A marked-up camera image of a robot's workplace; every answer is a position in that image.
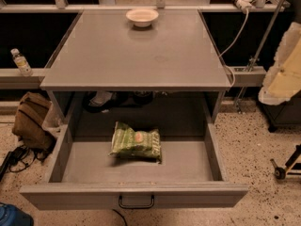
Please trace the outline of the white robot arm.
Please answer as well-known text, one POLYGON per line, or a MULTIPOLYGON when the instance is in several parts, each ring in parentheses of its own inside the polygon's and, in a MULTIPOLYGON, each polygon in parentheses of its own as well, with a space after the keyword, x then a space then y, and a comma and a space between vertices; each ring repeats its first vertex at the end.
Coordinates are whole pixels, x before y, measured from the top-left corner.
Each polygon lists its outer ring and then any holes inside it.
POLYGON ((265 105, 288 102, 301 90, 301 24, 292 22, 263 79, 258 99, 265 105))

